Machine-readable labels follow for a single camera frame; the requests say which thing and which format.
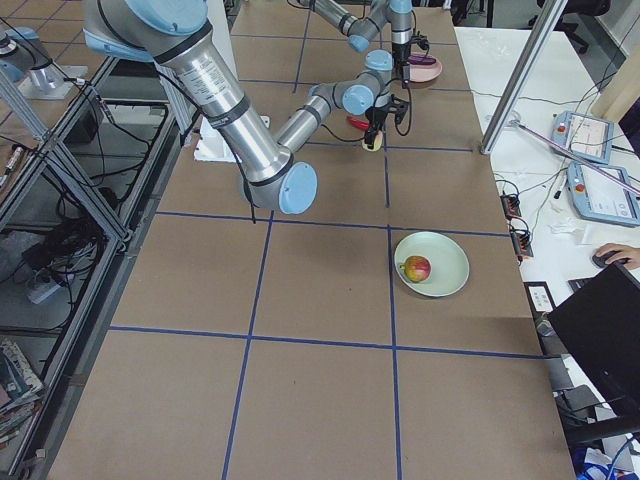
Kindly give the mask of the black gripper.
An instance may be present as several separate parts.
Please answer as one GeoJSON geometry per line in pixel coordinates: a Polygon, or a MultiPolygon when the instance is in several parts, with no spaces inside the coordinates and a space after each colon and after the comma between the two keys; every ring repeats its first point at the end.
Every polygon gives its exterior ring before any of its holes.
{"type": "Polygon", "coordinates": [[[410,43],[393,43],[392,44],[392,58],[395,68],[404,68],[409,65],[409,57],[411,55],[410,43]]]}
{"type": "Polygon", "coordinates": [[[372,106],[366,110],[368,128],[363,137],[364,148],[377,148],[378,132],[384,130],[387,115],[387,107],[372,106]]]}

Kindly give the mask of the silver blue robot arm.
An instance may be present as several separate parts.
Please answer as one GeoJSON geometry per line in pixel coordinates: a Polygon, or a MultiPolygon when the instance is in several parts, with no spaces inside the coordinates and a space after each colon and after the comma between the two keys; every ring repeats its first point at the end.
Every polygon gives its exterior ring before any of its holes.
{"type": "Polygon", "coordinates": [[[409,0],[372,1],[370,13],[358,18],[332,0],[301,0],[295,4],[318,14],[347,37],[356,52],[367,50],[383,28],[391,26],[392,58],[394,66],[409,65],[413,37],[413,4],[409,0]]]}
{"type": "Polygon", "coordinates": [[[87,1],[85,41],[107,56],[154,62],[173,72],[181,93],[225,140],[236,158],[243,194],[259,208],[300,214],[313,203],[318,179],[314,168],[294,154],[335,110],[365,115],[364,145],[379,146],[386,116],[403,115],[404,102],[389,92],[395,76],[409,79],[413,7],[409,1],[375,1],[358,19],[334,1],[306,1],[363,52],[385,25],[392,49],[367,54],[355,79],[319,84],[277,134],[271,134],[213,41],[204,1],[87,1]]]}

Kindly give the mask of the person's hand on mouse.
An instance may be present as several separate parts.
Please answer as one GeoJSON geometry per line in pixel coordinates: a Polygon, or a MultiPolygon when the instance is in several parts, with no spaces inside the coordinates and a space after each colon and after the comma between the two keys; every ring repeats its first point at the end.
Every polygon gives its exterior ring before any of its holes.
{"type": "Polygon", "coordinates": [[[609,265],[615,263],[618,258],[627,257],[629,262],[625,265],[628,270],[634,270],[639,267],[640,252],[638,247],[632,247],[625,244],[606,243],[599,247],[595,254],[603,255],[606,252],[618,250],[619,253],[608,260],[609,265]]]}

